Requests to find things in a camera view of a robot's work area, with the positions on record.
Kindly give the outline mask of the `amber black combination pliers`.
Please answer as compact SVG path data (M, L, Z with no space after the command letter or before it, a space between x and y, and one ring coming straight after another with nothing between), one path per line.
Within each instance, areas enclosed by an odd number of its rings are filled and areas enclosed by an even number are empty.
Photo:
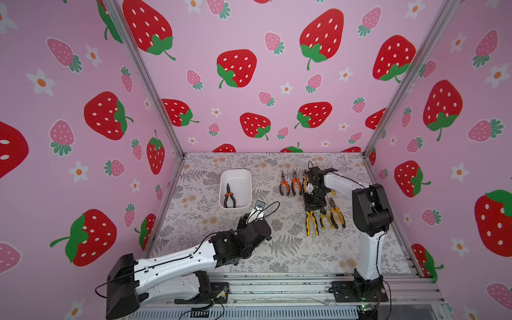
M334 215L336 215L339 219L339 223L335 224L335 228L339 228L341 226L342 228L346 228L345 218L343 214L341 213L340 208L336 205L334 199L329 198L329 205L331 206L331 220L335 221Z

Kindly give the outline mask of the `orange black pliers large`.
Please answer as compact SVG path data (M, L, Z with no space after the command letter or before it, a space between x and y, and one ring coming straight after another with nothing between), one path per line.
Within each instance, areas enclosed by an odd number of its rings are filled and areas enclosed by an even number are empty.
M291 180L291 190L293 195L302 195L302 183L296 171L293 171L292 180Z

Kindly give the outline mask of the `orange handled pliers small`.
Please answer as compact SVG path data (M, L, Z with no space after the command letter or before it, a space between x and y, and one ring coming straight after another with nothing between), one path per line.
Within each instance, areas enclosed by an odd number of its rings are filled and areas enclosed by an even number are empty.
M289 183L285 177L284 172L281 172L281 181L280 181L280 186L279 186L279 192L282 196L284 196L284 195L288 196L291 193L291 188L290 188Z

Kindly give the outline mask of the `black orange-band small pliers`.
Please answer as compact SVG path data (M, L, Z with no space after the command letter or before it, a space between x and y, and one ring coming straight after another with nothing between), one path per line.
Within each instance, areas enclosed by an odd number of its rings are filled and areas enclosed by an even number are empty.
M230 208L229 204L231 204L232 209L235 209L237 207L237 203L236 203L234 194L231 192L231 187L230 187L229 183L227 183L226 184L226 192L225 192L224 200L223 200L223 207L225 209L229 209Z

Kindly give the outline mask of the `white plastic storage box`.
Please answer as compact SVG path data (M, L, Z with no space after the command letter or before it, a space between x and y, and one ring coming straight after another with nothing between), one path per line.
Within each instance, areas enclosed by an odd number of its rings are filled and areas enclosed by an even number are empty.
M223 207L226 184L229 183L231 192L236 199L237 207L235 209L225 209ZM247 213L252 206L252 176L246 169L230 169L221 174L219 183L218 204L221 211L225 213Z

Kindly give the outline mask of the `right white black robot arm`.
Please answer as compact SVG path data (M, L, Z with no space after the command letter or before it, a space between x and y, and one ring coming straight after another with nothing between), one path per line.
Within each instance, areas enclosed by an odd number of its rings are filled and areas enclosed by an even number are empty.
M393 222L393 213L380 184L364 185L337 173L337 169L311 167L305 171L303 200L307 235L318 234L314 212L326 215L328 193L340 193L352 199L353 222L360 232L359 259L354 270L353 289L362 295L383 285L381 257L383 240Z

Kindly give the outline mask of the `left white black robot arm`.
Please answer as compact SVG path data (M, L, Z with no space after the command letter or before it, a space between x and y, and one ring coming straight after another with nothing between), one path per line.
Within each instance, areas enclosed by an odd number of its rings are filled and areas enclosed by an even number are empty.
M151 259L121 256L106 281L106 319L121 319L142 305L170 299L176 304L225 303L227 282L213 282L209 271L237 265L252 256L271 228L264 219L239 221L237 230L220 231L190 249Z

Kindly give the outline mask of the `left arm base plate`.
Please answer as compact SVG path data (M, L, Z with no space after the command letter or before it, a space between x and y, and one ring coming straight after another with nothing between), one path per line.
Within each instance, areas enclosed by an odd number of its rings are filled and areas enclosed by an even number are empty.
M229 296L228 282L214 282L209 285L201 285L199 293L190 299L175 299L174 304L211 304L226 303Z

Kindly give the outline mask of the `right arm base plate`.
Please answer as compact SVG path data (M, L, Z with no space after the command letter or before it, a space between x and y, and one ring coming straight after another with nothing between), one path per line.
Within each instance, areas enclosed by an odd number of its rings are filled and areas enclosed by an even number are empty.
M370 291L358 290L353 281L334 281L328 292L338 303L378 303L388 302L389 296L383 286Z

